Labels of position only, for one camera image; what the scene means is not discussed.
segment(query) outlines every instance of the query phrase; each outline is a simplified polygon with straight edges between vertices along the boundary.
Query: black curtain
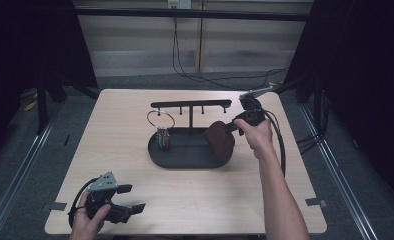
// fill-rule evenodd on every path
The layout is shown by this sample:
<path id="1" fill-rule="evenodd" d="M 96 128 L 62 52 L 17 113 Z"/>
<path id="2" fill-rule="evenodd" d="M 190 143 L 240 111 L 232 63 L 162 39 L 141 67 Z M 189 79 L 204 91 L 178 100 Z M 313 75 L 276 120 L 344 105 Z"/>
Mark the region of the black curtain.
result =
<path id="1" fill-rule="evenodd" d="M 285 83 L 302 79 L 297 98 L 304 102 L 319 79 L 334 112 L 394 190 L 394 0 L 315 1 L 312 13 Z"/>
<path id="2" fill-rule="evenodd" d="M 25 89 L 43 84 L 63 101 L 62 85 L 97 88 L 78 17 L 25 10 L 74 7 L 71 0 L 0 0 L 0 141 Z"/>

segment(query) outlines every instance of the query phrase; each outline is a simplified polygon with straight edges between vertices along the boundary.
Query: wall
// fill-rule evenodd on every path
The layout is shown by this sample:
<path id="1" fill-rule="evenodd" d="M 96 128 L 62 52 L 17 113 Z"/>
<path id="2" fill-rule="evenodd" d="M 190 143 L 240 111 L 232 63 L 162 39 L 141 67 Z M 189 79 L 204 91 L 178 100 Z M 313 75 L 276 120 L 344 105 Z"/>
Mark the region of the wall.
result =
<path id="1" fill-rule="evenodd" d="M 75 4 L 167 8 L 167 1 L 160 0 L 76 0 Z M 192 9 L 225 11 L 308 13 L 310 8 L 310 0 L 192 2 Z M 97 77 L 174 72 L 172 18 L 80 16 L 79 19 Z M 178 19 L 177 23 L 180 60 L 186 72 L 287 67 L 304 27 L 301 22 L 258 20 Z M 175 58 L 180 71 L 176 53 Z"/>

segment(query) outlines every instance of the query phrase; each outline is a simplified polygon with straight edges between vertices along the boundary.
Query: vertical post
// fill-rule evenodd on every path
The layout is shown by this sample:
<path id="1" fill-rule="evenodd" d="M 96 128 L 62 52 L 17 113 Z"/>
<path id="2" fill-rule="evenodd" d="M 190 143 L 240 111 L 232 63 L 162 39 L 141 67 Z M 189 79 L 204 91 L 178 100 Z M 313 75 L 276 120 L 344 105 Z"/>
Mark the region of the vertical post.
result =
<path id="1" fill-rule="evenodd" d="M 193 106 L 190 106 L 190 135 L 193 134 Z"/>

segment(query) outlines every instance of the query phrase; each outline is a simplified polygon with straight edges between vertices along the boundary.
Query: black cable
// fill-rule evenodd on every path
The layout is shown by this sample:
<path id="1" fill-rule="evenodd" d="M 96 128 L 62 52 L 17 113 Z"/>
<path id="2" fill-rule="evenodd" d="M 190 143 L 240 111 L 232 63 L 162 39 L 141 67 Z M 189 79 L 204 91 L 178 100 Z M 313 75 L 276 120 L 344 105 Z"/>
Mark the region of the black cable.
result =
<path id="1" fill-rule="evenodd" d="M 89 180 L 87 183 L 85 183 L 85 185 L 81 188 L 81 190 L 79 190 L 78 194 L 76 194 L 75 200 L 73 200 L 72 206 L 70 208 L 70 212 L 68 213 L 69 215 L 69 225 L 72 228 L 73 227 L 73 220 L 75 217 L 75 213 L 78 209 L 84 208 L 85 206 L 81 206 L 81 207 L 76 207 L 76 203 L 78 202 L 79 197 L 81 196 L 82 192 L 85 190 L 85 188 L 90 185 L 91 183 L 97 181 L 97 179 L 99 178 L 93 178 L 91 180 Z"/>
<path id="2" fill-rule="evenodd" d="M 201 77 L 201 76 L 195 76 L 195 75 L 188 75 L 187 73 L 185 73 L 184 68 L 182 67 L 181 58 L 180 58 L 180 55 L 179 55 L 179 42 L 178 42 L 177 19 L 176 18 L 174 18 L 174 26 L 175 26 L 175 32 L 174 32 L 174 44 L 173 44 L 173 50 L 172 50 L 172 66 L 173 66 L 173 69 L 175 70 L 175 72 L 178 75 L 180 75 L 182 77 L 186 77 L 186 78 L 188 78 L 191 81 L 201 82 L 201 83 L 209 82 L 209 83 L 218 85 L 220 87 L 224 87 L 224 88 L 228 88 L 228 89 L 232 89 L 232 90 L 249 91 L 249 90 L 255 90 L 255 89 L 259 89 L 259 88 L 265 87 L 267 82 L 268 82 L 268 80 L 267 80 L 268 76 L 277 74 L 277 73 L 282 72 L 282 71 L 288 71 L 288 67 L 286 67 L 286 68 L 282 68 L 282 69 L 272 69 L 272 70 L 267 71 L 265 74 L 258 75 L 258 76 L 251 76 L 251 77 L 221 77 L 221 78 L 213 78 L 213 79 L 208 79 L 208 78 L 204 78 L 204 77 Z M 176 67 L 175 67 L 175 50 L 177 52 L 176 55 L 177 55 L 177 58 L 178 58 L 178 64 L 179 64 L 179 67 L 181 69 L 181 72 L 179 72 L 176 69 Z M 227 79 L 241 79 L 241 78 L 255 79 L 255 78 L 262 78 L 262 77 L 264 78 L 263 83 L 259 84 L 256 87 L 253 87 L 253 88 L 235 88 L 235 87 L 231 87 L 231 86 L 227 86 L 227 85 L 215 82 L 215 81 L 227 80 Z"/>
<path id="3" fill-rule="evenodd" d="M 307 143 L 303 146 L 299 146 L 299 148 L 304 148 L 306 146 L 309 146 L 308 148 L 306 148 L 305 150 L 300 152 L 301 155 L 303 155 L 304 153 L 306 153 L 307 151 L 312 149 L 314 146 L 316 146 L 316 144 L 319 143 L 319 141 L 321 141 L 325 137 L 325 134 L 327 131 L 327 126 L 328 126 L 330 107 L 331 107 L 331 104 L 328 101 L 328 98 L 326 97 L 326 95 L 324 93 L 322 96 L 322 117 L 323 118 L 322 118 L 321 127 L 320 127 L 319 131 L 314 135 L 307 136 L 301 140 L 296 141 L 298 144 L 311 141 L 310 143 Z"/>
<path id="4" fill-rule="evenodd" d="M 256 101 L 253 98 L 248 98 L 250 101 L 252 101 L 254 104 L 256 104 L 256 106 L 258 106 L 263 113 L 265 114 L 266 117 L 268 117 L 269 121 L 271 121 L 272 126 L 274 127 L 275 133 L 278 137 L 278 142 L 279 142 L 279 150 L 280 150 L 280 155 L 281 155 L 281 169 L 282 169 L 282 173 L 285 176 L 285 170 L 286 170 L 286 158 L 285 158 L 285 146 L 284 146 L 284 140 L 282 138 L 281 135 L 281 131 L 279 129 L 279 123 L 278 123 L 278 119 L 275 116 L 275 114 L 273 114 L 270 111 L 266 111 L 265 109 L 263 109 L 262 104 L 259 103 L 258 101 Z"/>
<path id="5" fill-rule="evenodd" d="M 280 149 L 280 154 L 281 154 L 281 169 L 282 169 L 282 173 L 285 176 L 285 169 L 286 169 L 285 147 L 284 147 L 284 140 L 282 139 L 281 131 L 279 130 L 279 125 L 277 125 L 277 123 L 274 122 L 272 117 L 268 114 L 268 111 L 265 111 L 263 108 L 261 108 L 261 109 L 265 113 L 266 117 L 268 117 L 269 120 L 271 121 L 271 124 L 274 127 L 275 132 L 277 134 L 278 142 L 279 142 L 279 149 Z"/>

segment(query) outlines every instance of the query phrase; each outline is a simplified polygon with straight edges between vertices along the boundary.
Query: horizontal bar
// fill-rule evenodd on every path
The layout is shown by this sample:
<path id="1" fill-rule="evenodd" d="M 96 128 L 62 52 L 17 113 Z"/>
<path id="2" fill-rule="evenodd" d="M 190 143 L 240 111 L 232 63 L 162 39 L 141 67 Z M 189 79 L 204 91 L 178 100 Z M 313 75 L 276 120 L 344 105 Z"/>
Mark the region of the horizontal bar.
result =
<path id="1" fill-rule="evenodd" d="M 153 102 L 152 108 L 169 108 L 169 107 L 194 107 L 194 106 L 221 106 L 229 108 L 232 101 L 226 100 L 199 100 L 199 101 L 176 101 L 176 102 Z"/>
<path id="2" fill-rule="evenodd" d="M 176 18 L 213 18 L 247 19 L 305 22 L 311 17 L 307 13 L 239 12 L 160 8 L 107 8 L 107 7 L 34 7 L 22 11 L 34 14 L 75 14 L 88 16 L 135 16 L 135 17 L 176 17 Z"/>

